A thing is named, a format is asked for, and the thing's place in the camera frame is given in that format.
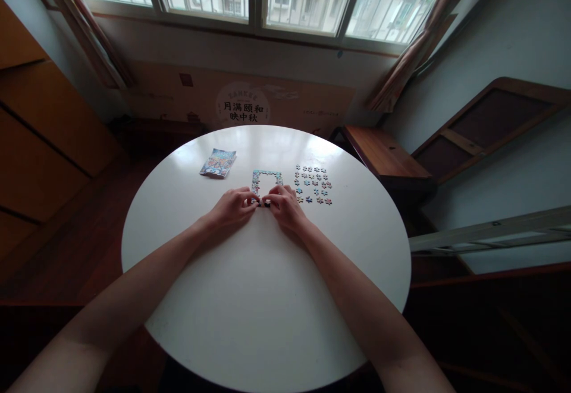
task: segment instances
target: curtain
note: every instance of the curtain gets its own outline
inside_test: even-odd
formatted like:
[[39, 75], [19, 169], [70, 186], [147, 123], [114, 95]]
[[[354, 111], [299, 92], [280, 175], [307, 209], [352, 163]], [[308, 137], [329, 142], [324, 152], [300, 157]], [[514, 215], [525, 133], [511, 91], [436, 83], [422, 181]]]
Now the curtain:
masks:
[[370, 111], [389, 113], [394, 109], [404, 86], [419, 66], [420, 61], [431, 46], [437, 30], [446, 21], [460, 0], [435, 0], [415, 39], [400, 55], [391, 70], [379, 83], [369, 98], [367, 108]]
[[107, 88], [134, 85], [134, 79], [83, 0], [54, 0], [98, 77]]

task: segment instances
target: white round table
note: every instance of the white round table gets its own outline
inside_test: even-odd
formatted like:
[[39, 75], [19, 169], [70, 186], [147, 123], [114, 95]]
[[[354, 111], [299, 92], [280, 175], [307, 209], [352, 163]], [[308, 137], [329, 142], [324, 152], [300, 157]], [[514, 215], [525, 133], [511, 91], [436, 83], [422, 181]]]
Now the white round table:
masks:
[[[223, 180], [199, 174], [213, 148], [237, 151]], [[402, 311], [410, 248], [387, 191], [336, 145], [271, 125], [214, 131], [165, 158], [131, 203], [123, 271], [208, 212], [229, 188], [251, 186], [255, 169], [281, 171], [284, 183], [296, 188], [296, 164], [327, 169], [332, 205], [318, 204], [314, 186], [300, 177], [302, 196], [313, 199], [303, 210]], [[261, 196], [273, 182], [262, 177]], [[364, 364], [313, 261], [269, 209], [259, 207], [242, 229], [208, 246], [214, 249], [184, 269], [146, 322], [180, 364], [219, 385], [256, 392], [319, 388]]]

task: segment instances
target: wooden bench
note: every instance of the wooden bench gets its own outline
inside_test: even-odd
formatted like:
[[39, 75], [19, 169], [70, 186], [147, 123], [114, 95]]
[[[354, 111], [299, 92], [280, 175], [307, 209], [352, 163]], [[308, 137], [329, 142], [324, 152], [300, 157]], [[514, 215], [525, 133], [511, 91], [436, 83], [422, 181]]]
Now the wooden bench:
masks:
[[345, 125], [333, 131], [330, 141], [338, 135], [346, 142], [344, 149], [377, 176], [399, 209], [420, 207], [436, 194], [431, 174], [386, 131]]

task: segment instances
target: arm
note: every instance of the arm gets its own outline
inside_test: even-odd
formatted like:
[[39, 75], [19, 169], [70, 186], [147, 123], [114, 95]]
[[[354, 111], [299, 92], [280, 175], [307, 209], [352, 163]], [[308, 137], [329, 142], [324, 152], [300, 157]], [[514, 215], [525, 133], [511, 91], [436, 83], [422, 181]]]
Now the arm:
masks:
[[14, 382], [10, 393], [94, 391], [115, 349], [149, 318], [202, 242], [223, 225], [247, 220], [259, 198], [248, 187], [216, 206], [119, 277], [90, 302]]
[[262, 200], [304, 242], [355, 340], [387, 392], [453, 392], [436, 361], [391, 301], [312, 224], [289, 186]]

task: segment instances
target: white wall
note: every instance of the white wall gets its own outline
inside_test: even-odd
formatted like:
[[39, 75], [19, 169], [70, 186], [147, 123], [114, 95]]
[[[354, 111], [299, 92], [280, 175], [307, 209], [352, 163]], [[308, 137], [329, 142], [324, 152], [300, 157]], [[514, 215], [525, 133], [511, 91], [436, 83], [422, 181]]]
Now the white wall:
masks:
[[377, 112], [365, 99], [396, 61], [393, 57], [248, 37], [200, 32], [131, 20], [97, 17], [105, 34], [128, 59], [226, 72], [353, 87], [355, 97], [345, 122], [375, 125]]
[[41, 0], [4, 1], [103, 122], [123, 114], [123, 102], [99, 83], [83, 51], [73, 46]]
[[[571, 89], [571, 0], [488, 0], [386, 123], [413, 152], [497, 77]], [[571, 115], [558, 114], [446, 182], [424, 211], [440, 230], [571, 205]]]

